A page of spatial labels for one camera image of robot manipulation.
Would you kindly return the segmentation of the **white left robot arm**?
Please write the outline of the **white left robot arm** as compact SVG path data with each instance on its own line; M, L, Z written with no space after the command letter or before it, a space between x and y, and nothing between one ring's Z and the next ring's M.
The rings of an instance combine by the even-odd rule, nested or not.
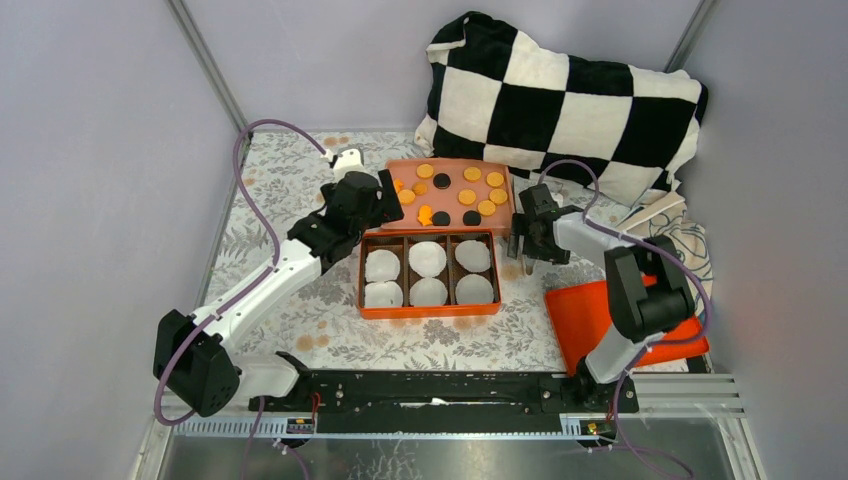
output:
M387 169L371 175L357 150L333 164L335 182L321 188L321 210L298 220L272 256L225 294L184 315L159 322L153 373L159 384L154 411L165 425L162 395L170 390L191 414L210 417L234 399L272 397L296 411L309 401L307 369L288 354L241 355L247 334L266 314L346 259L365 232L398 221L404 213Z

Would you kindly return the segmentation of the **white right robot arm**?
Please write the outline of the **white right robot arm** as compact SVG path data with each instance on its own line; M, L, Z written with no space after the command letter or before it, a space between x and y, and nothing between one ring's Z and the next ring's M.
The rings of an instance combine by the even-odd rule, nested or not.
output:
M508 255L565 265L572 254L603 267L611 324L574 369L575 402L597 412L613 398L612 382L644 351L695 313L688 272L665 236L639 239L594 223L586 209L561 207L545 184L519 194Z

